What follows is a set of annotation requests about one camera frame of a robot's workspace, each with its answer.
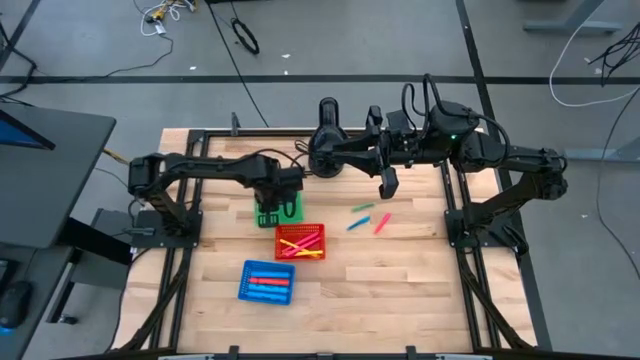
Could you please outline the pink clip-cap highlighter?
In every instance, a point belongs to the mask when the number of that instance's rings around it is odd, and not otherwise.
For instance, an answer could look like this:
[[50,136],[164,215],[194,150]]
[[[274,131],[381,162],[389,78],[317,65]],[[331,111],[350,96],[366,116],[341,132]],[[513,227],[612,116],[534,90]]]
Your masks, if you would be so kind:
[[[308,249],[308,250],[323,250],[322,249],[322,239],[319,238],[316,242],[313,242],[307,246],[305,246],[304,248]],[[285,257],[294,257],[292,256],[292,253],[294,253],[295,250],[292,251],[283,251],[282,255]]]
[[[298,240],[297,242],[295,242],[294,244],[297,244],[298,246],[301,247],[305,247],[313,242],[316,242],[318,239],[320,238],[320,233],[316,232],[316,233],[312,233],[306,237],[303,237],[302,239]],[[294,250],[292,247],[289,247],[288,245],[285,245],[286,248],[284,249],[284,251],[292,251]]]

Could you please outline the black computer mouse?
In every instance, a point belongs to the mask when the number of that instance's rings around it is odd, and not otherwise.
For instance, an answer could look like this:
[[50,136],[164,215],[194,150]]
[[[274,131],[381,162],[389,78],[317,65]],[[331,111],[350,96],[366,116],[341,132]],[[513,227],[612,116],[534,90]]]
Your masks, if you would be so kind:
[[26,280],[10,284],[0,296],[0,327],[14,329],[27,317],[33,285]]

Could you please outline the black side desk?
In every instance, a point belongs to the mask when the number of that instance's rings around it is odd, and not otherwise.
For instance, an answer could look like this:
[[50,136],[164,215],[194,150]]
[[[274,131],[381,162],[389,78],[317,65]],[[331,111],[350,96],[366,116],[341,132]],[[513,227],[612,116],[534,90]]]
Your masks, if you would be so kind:
[[113,117],[0,104],[54,150],[0,144],[0,243],[52,246],[115,128]]

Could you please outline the blue plastic basket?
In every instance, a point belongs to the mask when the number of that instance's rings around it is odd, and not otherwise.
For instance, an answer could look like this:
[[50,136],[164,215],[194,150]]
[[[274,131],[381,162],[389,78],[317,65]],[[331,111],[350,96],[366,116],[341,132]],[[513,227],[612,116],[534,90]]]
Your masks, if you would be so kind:
[[[253,271],[289,272],[289,273],[291,273],[291,278],[289,278],[290,285],[287,286],[289,288],[290,292],[287,293],[287,294],[282,294],[282,295],[286,295],[288,297],[288,299],[287,299],[288,301],[287,302],[275,302],[275,301],[269,301],[269,300],[264,300],[264,299],[254,299],[254,298],[247,297],[246,296],[247,292],[252,292],[252,291],[249,291],[248,285],[250,284],[249,283],[249,279],[251,278],[250,274]],[[246,260],[245,263],[244,263],[244,266],[243,266],[242,275],[240,277],[238,298],[240,300],[250,301],[250,302],[259,302],[259,303],[266,303],[266,304],[271,304],[271,305],[288,306],[288,305],[291,304],[291,301],[293,299],[295,275],[296,275],[296,268],[293,265],[289,265],[289,264],[285,264],[285,263],[257,261],[257,260]]]

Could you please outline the grey desk foot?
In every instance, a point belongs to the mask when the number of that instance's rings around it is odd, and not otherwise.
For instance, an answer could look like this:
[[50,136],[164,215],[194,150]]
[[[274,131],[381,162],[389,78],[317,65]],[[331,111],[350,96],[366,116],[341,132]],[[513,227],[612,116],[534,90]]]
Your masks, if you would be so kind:
[[611,35],[622,29],[616,22],[595,21],[591,17],[604,4],[605,0],[583,0],[564,20],[527,20],[522,29],[526,32],[549,34]]
[[566,156],[572,160],[605,161],[617,163],[640,163],[640,136],[618,147],[567,149]]

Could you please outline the yellow BIC highlighter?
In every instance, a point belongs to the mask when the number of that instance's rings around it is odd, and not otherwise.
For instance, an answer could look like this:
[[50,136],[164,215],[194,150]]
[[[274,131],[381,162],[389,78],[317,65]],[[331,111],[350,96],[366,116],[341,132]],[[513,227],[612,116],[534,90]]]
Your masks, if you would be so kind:
[[288,245],[289,247],[292,247],[295,250],[295,252],[292,253],[292,256],[294,256],[295,253],[300,252],[300,251],[318,251],[318,250],[308,250],[308,249],[306,249],[304,247],[298,246],[297,244],[288,242],[288,241],[286,241],[284,239],[280,239],[279,242],[284,244],[284,245]]

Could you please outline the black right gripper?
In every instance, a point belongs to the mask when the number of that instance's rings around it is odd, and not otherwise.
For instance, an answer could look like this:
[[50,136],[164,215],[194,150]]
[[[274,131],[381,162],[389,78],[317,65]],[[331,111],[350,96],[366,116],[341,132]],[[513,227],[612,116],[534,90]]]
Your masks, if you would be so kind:
[[394,165],[410,168],[416,164],[433,164],[434,152],[423,146],[420,132],[409,127],[402,111],[387,114],[388,126],[382,127],[382,114],[378,106],[367,113],[367,135],[331,138],[324,145],[325,153],[338,153],[338,161],[348,164],[370,177],[379,176],[381,199],[391,199],[399,180]]

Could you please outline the green plastic basket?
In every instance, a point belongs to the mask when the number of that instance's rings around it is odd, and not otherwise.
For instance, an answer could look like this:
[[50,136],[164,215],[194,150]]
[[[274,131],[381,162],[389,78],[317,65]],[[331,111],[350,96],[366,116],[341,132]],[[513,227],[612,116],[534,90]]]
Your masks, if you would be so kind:
[[274,228],[278,225],[298,224],[304,221],[304,202],[300,192],[294,202],[281,202],[277,210],[268,213],[254,202],[254,223],[259,228]]

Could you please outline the red plastic basket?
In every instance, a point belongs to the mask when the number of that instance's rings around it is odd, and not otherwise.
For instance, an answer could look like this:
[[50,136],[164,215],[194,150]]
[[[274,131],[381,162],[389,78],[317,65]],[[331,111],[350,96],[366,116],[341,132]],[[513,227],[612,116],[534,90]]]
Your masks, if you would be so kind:
[[[300,257],[285,257],[282,255],[282,252],[286,248],[285,245],[279,243],[280,239],[287,240],[289,242],[297,242],[298,240],[306,237],[312,233],[320,233],[320,238],[322,239],[322,249],[324,254],[318,257],[312,256],[300,256]],[[325,229],[323,224],[291,224],[291,225],[279,225],[275,230],[275,239],[274,239],[274,259],[276,261],[316,261],[316,260],[324,260],[327,255],[326,250],[326,241],[325,241]]]

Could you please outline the computer monitor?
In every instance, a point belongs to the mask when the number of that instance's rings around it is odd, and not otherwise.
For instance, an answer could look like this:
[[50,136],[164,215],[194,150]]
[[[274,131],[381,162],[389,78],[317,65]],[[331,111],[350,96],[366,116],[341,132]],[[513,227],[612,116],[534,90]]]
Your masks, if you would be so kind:
[[13,116],[0,110],[0,144],[54,150],[56,145]]

